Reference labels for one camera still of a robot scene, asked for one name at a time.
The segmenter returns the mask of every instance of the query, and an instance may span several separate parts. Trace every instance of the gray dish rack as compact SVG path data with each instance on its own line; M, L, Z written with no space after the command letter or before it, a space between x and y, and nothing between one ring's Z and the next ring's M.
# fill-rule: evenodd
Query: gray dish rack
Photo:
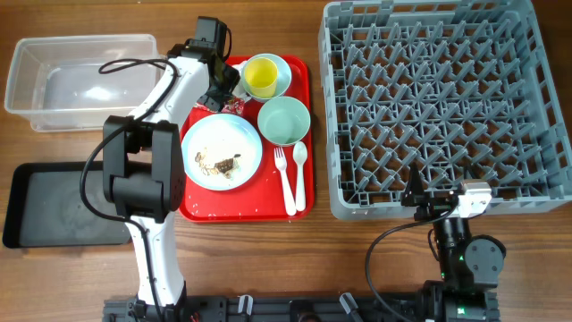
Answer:
M572 199L572 149L530 0L330 3L318 38L332 213L413 216L417 163L433 195L473 165L488 214Z

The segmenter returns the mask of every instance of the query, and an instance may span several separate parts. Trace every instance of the yellow cup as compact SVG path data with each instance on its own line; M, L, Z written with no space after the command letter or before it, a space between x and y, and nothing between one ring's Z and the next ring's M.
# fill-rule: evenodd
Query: yellow cup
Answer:
M244 78L252 94L260 98L274 95L278 82L278 66L275 62L260 57L250 61L244 68Z

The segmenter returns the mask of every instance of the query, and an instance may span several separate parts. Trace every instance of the light green bowl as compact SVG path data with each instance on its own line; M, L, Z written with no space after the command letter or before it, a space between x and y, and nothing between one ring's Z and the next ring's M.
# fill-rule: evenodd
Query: light green bowl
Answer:
M286 147L302 140L310 130L310 112L293 97L275 97L258 113L258 129L273 144Z

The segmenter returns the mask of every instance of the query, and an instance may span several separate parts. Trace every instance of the wooden table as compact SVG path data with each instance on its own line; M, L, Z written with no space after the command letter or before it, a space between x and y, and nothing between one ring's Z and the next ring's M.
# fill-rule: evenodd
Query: wooden table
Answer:
M297 55L311 71L315 162L325 164L324 100L319 80L318 25L323 1L210 0L193 4L0 6L0 89L20 38L84 34L150 33L164 53L194 34L199 15L232 28L234 55ZM26 0L24 4L40 3ZM543 38L572 129L572 24L569 2L535 1ZM85 160L100 132L40 134L19 116L0 112L0 222L12 173L25 162ZM177 218L179 261L189 294L233 296L369 294L364 257L370 242L403 220L342 222L330 213L327 175L316 167L316 203L304 220L248 225L194 225ZM392 236L373 256L382 291L414 291L439 268L427 247L428 228ZM498 290L503 321L572 319L572 205L550 214L482 217L474 234L486 233L509 250ZM8 250L0 248L0 320L100 321L103 301L134 295L138 274L131 245L99 248Z

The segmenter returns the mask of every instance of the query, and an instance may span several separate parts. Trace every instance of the plastic spoon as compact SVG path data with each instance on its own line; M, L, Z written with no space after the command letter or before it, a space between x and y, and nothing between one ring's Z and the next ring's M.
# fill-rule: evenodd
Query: plastic spoon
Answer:
M296 210L306 209L306 191L304 187L304 163L307 160L307 148L302 142L296 143L292 155L294 162L298 166L298 179L296 180Z

